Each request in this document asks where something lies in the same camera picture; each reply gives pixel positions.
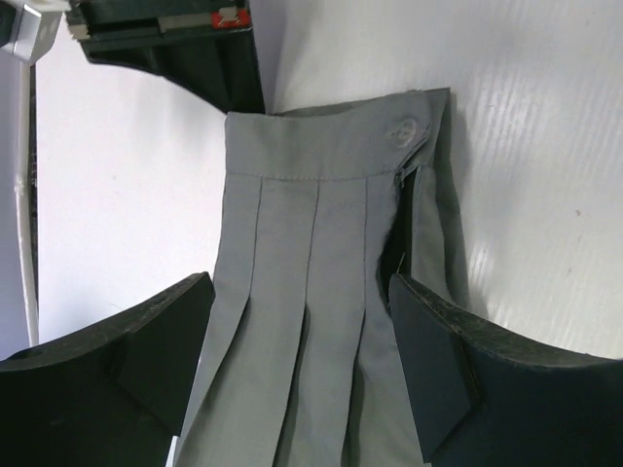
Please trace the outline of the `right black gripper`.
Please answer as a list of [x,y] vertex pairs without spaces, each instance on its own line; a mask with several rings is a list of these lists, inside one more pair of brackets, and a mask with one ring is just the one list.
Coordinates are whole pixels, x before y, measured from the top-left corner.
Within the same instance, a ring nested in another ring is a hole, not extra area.
[[224,113],[265,110],[246,1],[72,1],[65,18],[91,64],[160,76]]

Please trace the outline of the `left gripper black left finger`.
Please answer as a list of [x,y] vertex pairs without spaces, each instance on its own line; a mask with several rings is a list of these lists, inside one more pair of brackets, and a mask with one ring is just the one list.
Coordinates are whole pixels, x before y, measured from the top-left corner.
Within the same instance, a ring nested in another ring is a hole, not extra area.
[[194,273],[1,363],[4,466],[164,466],[186,415],[214,289]]

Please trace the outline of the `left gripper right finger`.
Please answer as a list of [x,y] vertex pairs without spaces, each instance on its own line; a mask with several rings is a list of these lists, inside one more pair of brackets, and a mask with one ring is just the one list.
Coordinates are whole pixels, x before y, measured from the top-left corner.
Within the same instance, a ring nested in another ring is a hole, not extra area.
[[528,339],[400,274],[389,303],[426,463],[621,464],[620,361]]

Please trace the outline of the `aluminium rail frame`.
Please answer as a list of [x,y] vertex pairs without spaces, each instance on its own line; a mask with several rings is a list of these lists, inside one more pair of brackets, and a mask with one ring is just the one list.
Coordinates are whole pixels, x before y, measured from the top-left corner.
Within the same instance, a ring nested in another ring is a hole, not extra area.
[[36,66],[21,64],[18,74],[18,158],[15,192],[25,320],[31,346],[39,343],[36,85]]

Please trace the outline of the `grey skirt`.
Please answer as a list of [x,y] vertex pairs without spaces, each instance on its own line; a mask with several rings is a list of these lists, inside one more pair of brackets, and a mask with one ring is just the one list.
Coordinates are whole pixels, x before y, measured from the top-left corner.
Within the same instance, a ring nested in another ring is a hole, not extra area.
[[178,466],[420,466],[388,306],[462,300],[450,92],[231,113],[215,300]]

